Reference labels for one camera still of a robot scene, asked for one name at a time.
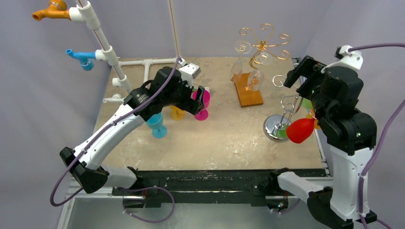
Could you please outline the pink wine glass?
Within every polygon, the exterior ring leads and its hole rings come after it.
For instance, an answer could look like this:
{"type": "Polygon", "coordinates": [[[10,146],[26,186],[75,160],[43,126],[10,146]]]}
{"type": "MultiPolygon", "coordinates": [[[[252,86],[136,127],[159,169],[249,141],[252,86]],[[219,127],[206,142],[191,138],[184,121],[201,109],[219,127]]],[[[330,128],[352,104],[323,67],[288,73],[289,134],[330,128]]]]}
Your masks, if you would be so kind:
{"type": "Polygon", "coordinates": [[[210,104],[210,100],[211,100],[210,92],[205,90],[202,97],[204,108],[198,114],[194,115],[196,120],[204,121],[208,118],[209,112],[207,111],[207,108],[210,104]]]}

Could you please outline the yellow wine glass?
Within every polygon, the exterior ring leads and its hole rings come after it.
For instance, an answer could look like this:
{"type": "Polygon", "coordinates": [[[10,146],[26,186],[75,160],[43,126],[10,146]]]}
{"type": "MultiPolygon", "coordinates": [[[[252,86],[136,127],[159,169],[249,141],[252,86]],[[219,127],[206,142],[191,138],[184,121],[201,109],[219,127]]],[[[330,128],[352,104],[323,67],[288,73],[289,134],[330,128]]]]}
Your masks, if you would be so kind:
{"type": "Polygon", "coordinates": [[[186,115],[186,112],[184,110],[179,109],[176,106],[172,105],[170,106],[170,109],[171,109],[171,118],[175,121],[182,120],[186,115]]]}

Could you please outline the blue wine glass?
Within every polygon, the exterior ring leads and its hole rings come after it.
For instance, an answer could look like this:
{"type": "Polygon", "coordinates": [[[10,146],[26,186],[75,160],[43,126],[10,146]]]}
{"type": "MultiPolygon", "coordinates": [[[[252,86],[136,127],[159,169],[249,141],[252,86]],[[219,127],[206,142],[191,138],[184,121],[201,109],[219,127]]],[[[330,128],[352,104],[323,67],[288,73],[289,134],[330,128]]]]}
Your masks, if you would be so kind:
{"type": "Polygon", "coordinates": [[[154,114],[146,124],[152,130],[153,137],[160,139],[166,136],[167,128],[163,124],[162,113],[154,114]]]}

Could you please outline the red wine glass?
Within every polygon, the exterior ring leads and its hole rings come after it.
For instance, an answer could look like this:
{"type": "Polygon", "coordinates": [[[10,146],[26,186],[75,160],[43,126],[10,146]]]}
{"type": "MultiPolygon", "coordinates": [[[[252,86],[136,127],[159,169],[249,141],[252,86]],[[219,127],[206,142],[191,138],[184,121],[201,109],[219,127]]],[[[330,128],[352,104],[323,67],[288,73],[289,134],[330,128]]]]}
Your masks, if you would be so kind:
{"type": "Polygon", "coordinates": [[[290,141],[301,144],[309,138],[315,129],[314,118],[301,118],[286,128],[286,135],[290,141]]]}

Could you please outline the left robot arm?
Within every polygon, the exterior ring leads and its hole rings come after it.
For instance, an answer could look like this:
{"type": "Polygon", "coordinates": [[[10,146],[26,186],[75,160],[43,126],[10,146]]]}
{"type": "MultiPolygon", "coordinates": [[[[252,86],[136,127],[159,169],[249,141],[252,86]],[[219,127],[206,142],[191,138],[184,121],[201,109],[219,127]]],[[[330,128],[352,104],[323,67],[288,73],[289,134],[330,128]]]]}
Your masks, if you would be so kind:
{"type": "Polygon", "coordinates": [[[73,149],[65,147],[61,150],[60,157],[87,194],[104,186],[122,187],[130,195],[141,192],[142,182],[137,179],[134,169],[112,169],[102,167],[102,163],[136,128],[144,123],[161,124],[161,120],[154,121],[153,118],[164,107],[173,105],[190,114],[198,114],[204,108],[205,88],[199,86],[195,98],[192,98],[192,83],[200,72],[200,67],[193,63],[180,69],[159,69],[153,80],[133,89],[114,115],[91,137],[73,149]]]}

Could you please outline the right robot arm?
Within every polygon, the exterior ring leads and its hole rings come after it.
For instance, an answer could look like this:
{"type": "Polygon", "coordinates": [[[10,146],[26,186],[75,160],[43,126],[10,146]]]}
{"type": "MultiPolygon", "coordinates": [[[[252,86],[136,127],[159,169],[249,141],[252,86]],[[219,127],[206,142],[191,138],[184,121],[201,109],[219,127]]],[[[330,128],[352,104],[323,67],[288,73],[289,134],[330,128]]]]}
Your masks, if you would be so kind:
{"type": "Polygon", "coordinates": [[[284,82],[291,87],[300,77],[305,82],[297,93],[311,101],[315,119],[327,138],[333,162],[333,184],[316,185],[288,168],[272,174],[268,188],[274,194],[287,191],[304,201],[312,217],[332,229],[351,229],[355,221],[377,220],[367,202],[366,164],[376,144],[377,126],[368,114],[356,108],[363,81],[354,64],[325,65],[306,56],[289,71],[284,82]]]}

